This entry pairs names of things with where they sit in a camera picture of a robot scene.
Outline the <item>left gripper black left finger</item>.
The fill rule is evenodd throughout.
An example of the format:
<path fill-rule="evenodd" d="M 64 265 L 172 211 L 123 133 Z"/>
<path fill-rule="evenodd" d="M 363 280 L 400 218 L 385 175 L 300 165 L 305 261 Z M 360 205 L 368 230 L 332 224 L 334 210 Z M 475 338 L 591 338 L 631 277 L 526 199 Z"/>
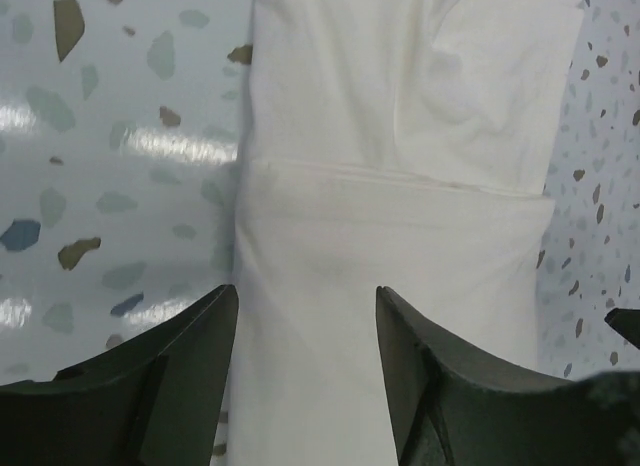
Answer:
<path fill-rule="evenodd" d="M 209 464 L 237 316 L 223 285 L 51 381 L 2 386 L 2 464 Z"/>

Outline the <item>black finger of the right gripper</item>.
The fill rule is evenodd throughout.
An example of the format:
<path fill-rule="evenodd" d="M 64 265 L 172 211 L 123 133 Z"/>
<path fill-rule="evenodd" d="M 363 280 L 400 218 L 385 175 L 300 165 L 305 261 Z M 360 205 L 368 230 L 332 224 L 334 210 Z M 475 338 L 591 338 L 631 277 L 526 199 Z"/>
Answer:
<path fill-rule="evenodd" d="M 614 308 L 605 316 L 605 322 L 634 347 L 640 347 L 640 311 Z"/>

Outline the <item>white t-shirt red print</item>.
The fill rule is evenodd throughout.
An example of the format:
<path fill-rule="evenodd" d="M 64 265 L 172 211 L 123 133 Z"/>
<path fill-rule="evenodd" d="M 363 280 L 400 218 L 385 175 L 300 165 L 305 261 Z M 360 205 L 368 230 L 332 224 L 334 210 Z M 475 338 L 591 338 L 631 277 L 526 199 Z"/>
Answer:
<path fill-rule="evenodd" d="M 393 465 L 380 286 L 537 364 L 582 0 L 254 0 L 231 465 Z"/>

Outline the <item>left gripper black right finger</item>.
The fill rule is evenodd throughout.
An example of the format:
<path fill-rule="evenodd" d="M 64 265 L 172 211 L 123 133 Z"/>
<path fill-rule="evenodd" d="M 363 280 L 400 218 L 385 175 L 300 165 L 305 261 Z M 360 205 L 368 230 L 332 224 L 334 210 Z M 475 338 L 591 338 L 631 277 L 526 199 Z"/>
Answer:
<path fill-rule="evenodd" d="M 498 358 L 376 291 L 376 326 L 401 465 L 636 465 L 639 374 L 579 381 Z"/>

